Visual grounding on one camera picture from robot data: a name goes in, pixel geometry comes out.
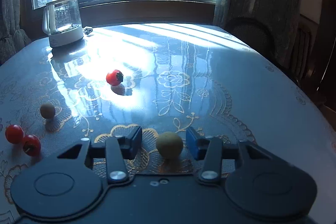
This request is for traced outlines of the dark chair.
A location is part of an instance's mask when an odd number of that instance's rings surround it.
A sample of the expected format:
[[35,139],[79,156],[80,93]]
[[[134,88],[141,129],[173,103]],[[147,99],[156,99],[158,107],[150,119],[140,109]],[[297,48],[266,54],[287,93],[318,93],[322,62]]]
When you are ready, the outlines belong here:
[[276,67],[281,67],[275,57],[274,37],[267,25],[257,19],[240,17],[231,19],[224,29],[260,53]]

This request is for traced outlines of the left grey curtain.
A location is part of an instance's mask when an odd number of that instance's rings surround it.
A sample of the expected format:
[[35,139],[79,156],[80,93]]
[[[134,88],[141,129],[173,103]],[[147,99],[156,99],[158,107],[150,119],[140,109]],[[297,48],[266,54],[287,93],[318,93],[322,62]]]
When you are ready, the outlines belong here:
[[21,0],[1,0],[1,64],[31,42],[20,26],[20,17]]

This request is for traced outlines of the green-brown longan fruit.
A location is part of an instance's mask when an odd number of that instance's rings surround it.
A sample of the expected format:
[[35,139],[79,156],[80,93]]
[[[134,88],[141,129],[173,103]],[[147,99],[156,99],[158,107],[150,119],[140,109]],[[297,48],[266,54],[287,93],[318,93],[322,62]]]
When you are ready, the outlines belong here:
[[40,106],[40,114],[44,119],[53,119],[55,113],[55,106],[51,103],[44,103]]

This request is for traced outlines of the red cherry tomato with calyx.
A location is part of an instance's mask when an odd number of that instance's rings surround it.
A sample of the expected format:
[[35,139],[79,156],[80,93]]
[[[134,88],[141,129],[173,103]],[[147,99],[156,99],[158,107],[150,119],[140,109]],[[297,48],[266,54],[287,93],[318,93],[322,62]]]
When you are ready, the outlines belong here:
[[25,135],[22,139],[23,152],[31,157],[38,156],[41,152],[41,142],[35,135]]

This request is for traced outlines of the pale yellow longan fruit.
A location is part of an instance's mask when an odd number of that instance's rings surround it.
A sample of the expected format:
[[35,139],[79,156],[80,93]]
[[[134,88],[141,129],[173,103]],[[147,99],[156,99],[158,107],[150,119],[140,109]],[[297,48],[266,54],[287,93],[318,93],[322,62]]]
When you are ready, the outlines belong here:
[[183,150],[182,138],[173,132],[158,135],[155,145],[158,153],[169,160],[177,159]]

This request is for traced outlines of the glass electric kettle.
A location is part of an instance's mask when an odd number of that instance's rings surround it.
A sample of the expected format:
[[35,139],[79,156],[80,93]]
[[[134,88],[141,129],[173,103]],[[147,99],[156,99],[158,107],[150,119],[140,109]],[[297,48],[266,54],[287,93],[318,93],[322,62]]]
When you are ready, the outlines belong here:
[[42,30],[51,48],[66,46],[84,37],[78,0],[55,0],[43,10]]

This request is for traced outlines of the red cherry tomato oval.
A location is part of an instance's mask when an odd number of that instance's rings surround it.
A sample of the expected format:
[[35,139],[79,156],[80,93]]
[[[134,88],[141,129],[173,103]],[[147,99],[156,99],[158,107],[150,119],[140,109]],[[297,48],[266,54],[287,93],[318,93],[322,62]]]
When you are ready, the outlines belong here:
[[21,126],[11,124],[6,128],[5,137],[9,143],[19,144],[24,137],[24,131]]

